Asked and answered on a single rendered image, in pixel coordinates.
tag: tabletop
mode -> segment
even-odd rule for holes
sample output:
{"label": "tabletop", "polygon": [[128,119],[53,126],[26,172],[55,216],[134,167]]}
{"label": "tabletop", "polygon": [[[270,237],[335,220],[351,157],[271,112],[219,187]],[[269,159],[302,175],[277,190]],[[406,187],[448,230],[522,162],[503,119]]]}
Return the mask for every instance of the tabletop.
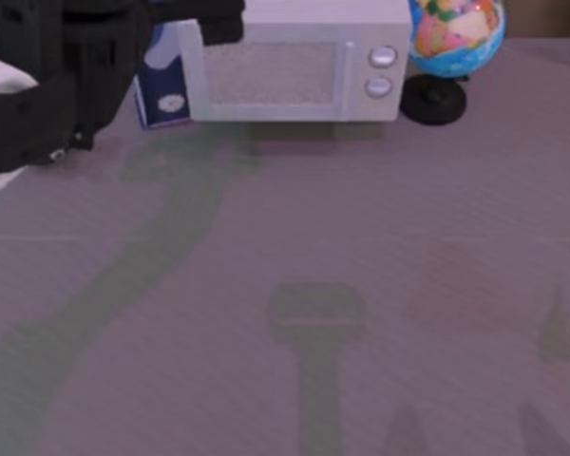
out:
{"label": "tabletop", "polygon": [[0,456],[570,456],[570,41],[458,123],[127,99],[0,193]]}

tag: ocean on globe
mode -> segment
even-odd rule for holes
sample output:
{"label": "ocean on globe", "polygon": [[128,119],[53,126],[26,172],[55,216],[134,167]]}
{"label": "ocean on globe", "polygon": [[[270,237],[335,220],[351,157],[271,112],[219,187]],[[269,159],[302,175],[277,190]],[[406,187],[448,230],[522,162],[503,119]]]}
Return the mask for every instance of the ocean on globe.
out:
{"label": "ocean on globe", "polygon": [[409,58],[441,78],[483,67],[503,43],[502,0],[409,0],[413,33]]}

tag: white microwave oven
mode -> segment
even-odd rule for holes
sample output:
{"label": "white microwave oven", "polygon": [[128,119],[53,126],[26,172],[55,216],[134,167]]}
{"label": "white microwave oven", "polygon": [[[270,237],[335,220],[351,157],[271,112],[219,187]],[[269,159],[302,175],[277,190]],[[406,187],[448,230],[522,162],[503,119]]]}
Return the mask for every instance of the white microwave oven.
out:
{"label": "white microwave oven", "polygon": [[247,0],[241,42],[204,47],[178,23],[191,118],[211,122],[396,119],[408,0]]}

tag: globe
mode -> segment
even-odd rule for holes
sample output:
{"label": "globe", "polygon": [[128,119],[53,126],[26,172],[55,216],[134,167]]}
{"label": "globe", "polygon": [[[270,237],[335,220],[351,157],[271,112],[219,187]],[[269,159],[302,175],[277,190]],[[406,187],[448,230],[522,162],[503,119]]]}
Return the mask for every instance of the globe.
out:
{"label": "globe", "polygon": [[425,74],[406,81],[403,113],[421,124],[449,124],[466,111],[458,80],[487,64],[504,39],[502,0],[409,0],[409,59]]}

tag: blue book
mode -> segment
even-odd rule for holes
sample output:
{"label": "blue book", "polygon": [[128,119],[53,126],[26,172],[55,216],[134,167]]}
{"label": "blue book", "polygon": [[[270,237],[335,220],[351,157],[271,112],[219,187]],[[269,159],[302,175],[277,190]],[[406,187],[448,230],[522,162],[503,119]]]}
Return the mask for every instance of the blue book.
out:
{"label": "blue book", "polygon": [[142,127],[155,128],[190,120],[175,23],[155,27],[134,86]]}

